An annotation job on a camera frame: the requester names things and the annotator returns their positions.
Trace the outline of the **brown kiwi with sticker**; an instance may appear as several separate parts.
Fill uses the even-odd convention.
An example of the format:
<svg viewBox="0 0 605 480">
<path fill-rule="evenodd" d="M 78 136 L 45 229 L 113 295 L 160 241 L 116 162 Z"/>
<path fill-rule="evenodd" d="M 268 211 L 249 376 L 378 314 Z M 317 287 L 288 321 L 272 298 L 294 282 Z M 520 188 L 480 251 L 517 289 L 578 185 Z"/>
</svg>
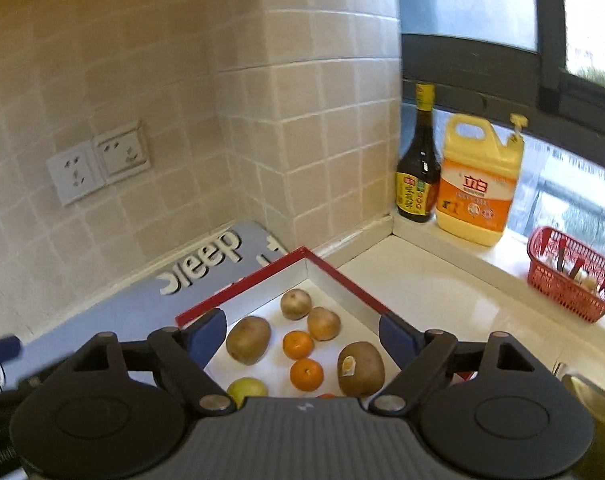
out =
<svg viewBox="0 0 605 480">
<path fill-rule="evenodd" d="M 339 352 L 339 389 L 345 396 L 368 398 L 383 388 L 385 366 L 380 352 L 368 341 L 357 341 Z"/>
</svg>

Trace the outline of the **green fruit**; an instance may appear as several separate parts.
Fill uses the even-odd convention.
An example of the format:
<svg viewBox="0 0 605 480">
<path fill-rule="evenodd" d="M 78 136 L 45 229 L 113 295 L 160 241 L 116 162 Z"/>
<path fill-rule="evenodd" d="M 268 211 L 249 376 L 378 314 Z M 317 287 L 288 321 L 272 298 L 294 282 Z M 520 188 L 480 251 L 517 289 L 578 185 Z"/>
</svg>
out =
<svg viewBox="0 0 605 480">
<path fill-rule="evenodd" d="M 240 408 L 250 396 L 267 396 L 268 386 L 260 379 L 254 377 L 242 377 L 231 382 L 226 393 L 231 396 L 236 406 Z"/>
</svg>

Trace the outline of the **red and white box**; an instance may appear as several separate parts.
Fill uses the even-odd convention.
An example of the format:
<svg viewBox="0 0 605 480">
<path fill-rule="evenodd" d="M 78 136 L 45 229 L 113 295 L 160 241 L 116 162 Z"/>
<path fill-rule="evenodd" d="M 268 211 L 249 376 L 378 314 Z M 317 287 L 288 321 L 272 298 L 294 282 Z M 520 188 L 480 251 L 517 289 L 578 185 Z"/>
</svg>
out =
<svg viewBox="0 0 605 480">
<path fill-rule="evenodd" d="M 363 375 L 369 386 L 388 384 L 421 349 L 420 333 L 406 336 L 389 321 L 388 307 L 306 248 L 217 292 L 178 315 L 189 328 L 210 311 L 225 315 L 225 342 L 205 364 L 222 388 L 241 382 L 270 396 L 340 396 L 339 364 L 350 344 L 376 354 Z"/>
</svg>

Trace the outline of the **small brown kiwi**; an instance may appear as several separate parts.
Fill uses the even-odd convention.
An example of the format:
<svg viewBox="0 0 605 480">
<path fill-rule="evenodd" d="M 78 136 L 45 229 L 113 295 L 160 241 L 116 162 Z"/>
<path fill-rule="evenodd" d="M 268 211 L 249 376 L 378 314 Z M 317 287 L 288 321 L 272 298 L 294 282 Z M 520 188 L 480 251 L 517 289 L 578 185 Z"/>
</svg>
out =
<svg viewBox="0 0 605 480">
<path fill-rule="evenodd" d="M 300 320 L 312 309 L 312 299 L 308 292 L 301 288 L 293 288 L 286 292 L 280 300 L 282 314 L 292 321 Z"/>
</svg>

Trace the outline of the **dark soy sauce bottle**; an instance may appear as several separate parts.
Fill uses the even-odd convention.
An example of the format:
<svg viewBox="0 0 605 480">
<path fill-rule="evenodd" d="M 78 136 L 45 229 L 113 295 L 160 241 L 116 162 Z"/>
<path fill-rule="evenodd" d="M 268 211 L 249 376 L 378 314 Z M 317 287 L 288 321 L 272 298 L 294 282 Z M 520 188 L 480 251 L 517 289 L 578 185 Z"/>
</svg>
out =
<svg viewBox="0 0 605 480">
<path fill-rule="evenodd" d="M 440 162 L 434 143 L 435 86 L 417 84 L 417 122 L 408 151 L 396 171 L 396 206 L 400 216 L 417 223 L 432 218 L 440 182 Z"/>
</svg>

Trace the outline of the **red plastic basket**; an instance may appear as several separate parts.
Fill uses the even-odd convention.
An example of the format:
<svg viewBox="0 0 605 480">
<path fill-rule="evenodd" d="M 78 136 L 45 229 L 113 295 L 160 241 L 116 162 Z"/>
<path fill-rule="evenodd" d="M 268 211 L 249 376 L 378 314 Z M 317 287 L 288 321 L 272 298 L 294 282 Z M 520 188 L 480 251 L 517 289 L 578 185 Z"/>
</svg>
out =
<svg viewBox="0 0 605 480">
<path fill-rule="evenodd" d="M 527 283 L 589 323 L 605 315 L 605 257 L 552 226 L 527 244 Z"/>
</svg>

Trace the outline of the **yellow detergent jug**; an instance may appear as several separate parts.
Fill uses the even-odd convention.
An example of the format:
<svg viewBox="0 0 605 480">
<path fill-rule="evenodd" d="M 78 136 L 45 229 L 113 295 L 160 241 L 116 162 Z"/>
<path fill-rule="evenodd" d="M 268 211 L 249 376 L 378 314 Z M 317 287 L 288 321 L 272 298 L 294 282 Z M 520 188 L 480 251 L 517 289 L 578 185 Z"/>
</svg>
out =
<svg viewBox="0 0 605 480">
<path fill-rule="evenodd" d="M 447 122 L 436 221 L 440 229 L 485 247 L 495 246 L 508 224 L 528 119 L 510 116 L 513 132 L 501 141 L 489 120 L 455 114 Z"/>
</svg>

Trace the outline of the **steel sink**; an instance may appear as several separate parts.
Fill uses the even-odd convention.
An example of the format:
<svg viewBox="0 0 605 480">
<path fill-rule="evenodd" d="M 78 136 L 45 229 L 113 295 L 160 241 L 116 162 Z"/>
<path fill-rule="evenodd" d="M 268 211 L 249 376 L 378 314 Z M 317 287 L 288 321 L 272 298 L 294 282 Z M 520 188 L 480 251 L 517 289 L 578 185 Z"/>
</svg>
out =
<svg viewBox="0 0 605 480">
<path fill-rule="evenodd" d="M 605 390 L 565 363 L 557 364 L 554 375 L 595 420 L 595 438 L 574 474 L 578 479 L 605 480 Z"/>
</svg>

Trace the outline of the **white wall socket left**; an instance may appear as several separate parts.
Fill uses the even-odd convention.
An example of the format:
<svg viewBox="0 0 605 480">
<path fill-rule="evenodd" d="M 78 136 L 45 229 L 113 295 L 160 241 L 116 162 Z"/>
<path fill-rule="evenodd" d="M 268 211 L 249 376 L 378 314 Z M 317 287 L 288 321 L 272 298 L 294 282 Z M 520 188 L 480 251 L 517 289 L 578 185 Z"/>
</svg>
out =
<svg viewBox="0 0 605 480">
<path fill-rule="evenodd" d="M 46 166 L 63 206 L 75 203 L 105 185 L 90 141 L 53 155 Z"/>
</svg>

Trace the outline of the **white wall socket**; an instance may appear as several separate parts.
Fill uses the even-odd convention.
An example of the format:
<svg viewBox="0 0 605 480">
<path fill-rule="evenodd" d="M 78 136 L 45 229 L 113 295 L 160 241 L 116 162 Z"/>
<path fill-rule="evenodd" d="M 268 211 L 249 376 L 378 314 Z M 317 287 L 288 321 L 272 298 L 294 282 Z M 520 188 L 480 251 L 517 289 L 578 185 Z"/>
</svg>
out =
<svg viewBox="0 0 605 480">
<path fill-rule="evenodd" d="M 98 166 L 107 184 L 150 169 L 143 125 L 139 120 L 100 134 L 93 140 Z"/>
<path fill-rule="evenodd" d="M 75 203 L 105 185 L 90 141 L 53 155 L 46 166 L 63 206 Z"/>
</svg>

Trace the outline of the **white wall socket right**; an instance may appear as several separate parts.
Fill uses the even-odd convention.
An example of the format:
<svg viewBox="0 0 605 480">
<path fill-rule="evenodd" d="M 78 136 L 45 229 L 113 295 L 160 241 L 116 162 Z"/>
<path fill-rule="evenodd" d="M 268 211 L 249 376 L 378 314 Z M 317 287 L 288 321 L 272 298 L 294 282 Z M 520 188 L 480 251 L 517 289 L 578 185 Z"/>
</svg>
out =
<svg viewBox="0 0 605 480">
<path fill-rule="evenodd" d="M 100 134 L 93 140 L 98 166 L 107 184 L 150 169 L 143 125 L 139 120 Z"/>
</svg>

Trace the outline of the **dark window frame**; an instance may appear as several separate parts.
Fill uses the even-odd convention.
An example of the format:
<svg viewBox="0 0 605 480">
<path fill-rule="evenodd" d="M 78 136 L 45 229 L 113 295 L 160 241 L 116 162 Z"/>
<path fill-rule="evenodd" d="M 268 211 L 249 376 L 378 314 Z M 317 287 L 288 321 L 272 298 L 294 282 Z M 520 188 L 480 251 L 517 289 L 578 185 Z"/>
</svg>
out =
<svg viewBox="0 0 605 480">
<path fill-rule="evenodd" d="M 506 125 L 605 168 L 605 0 L 399 0 L 401 95 Z"/>
</svg>

